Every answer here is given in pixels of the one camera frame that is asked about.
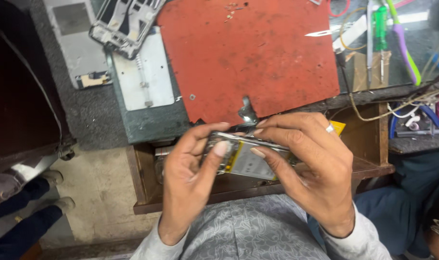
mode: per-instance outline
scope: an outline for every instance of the red wire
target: red wire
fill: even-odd
[[[346,11],[348,10],[348,8],[349,8],[349,4],[351,3],[351,0],[347,0],[346,1],[346,7],[344,8],[344,10],[341,13],[339,13],[339,14],[333,14],[332,13],[332,8],[330,7],[330,2],[331,1],[332,0],[328,0],[328,14],[330,14],[333,17],[340,17],[340,16],[344,15],[346,13]]]

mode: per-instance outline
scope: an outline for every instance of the smartphone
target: smartphone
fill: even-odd
[[[166,0],[106,0],[89,36],[133,60]]]
[[[239,174],[266,180],[276,180],[277,177],[267,163],[259,156],[250,151],[256,146],[265,146],[277,151],[292,166],[301,161],[298,160],[288,147],[272,142],[264,141],[250,136],[238,136],[223,132],[212,132],[205,146],[202,161],[217,142],[228,141],[229,149],[219,166],[217,174]]]

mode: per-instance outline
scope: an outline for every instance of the hand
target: hand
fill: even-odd
[[[424,236],[431,254],[439,260],[439,235],[429,229],[425,232]]]
[[[352,152],[321,113],[276,115],[257,125],[254,136],[289,147],[309,171],[296,173],[276,151],[257,147],[251,151],[264,158],[278,176],[287,195],[313,216],[325,230],[339,238],[354,229],[352,206]]]
[[[217,143],[199,167],[207,138],[212,131],[226,131],[228,123],[211,123],[187,131],[165,163],[163,212],[159,235],[168,246],[182,239],[190,224],[205,207],[228,142]]]

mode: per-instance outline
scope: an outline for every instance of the shoe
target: shoe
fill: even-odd
[[[75,201],[70,197],[64,197],[57,200],[53,205],[58,206],[62,211],[62,215],[65,215],[75,208]]]
[[[46,171],[40,175],[43,179],[46,179],[49,183],[49,188],[53,188],[62,182],[64,182],[64,176],[59,171]]]

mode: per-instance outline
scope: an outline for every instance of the gray patterned shirt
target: gray patterned shirt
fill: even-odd
[[[373,223],[357,208],[347,238],[322,231],[325,252],[309,230],[306,212],[285,194],[206,206],[174,246],[160,240],[158,223],[130,260],[391,259]]]

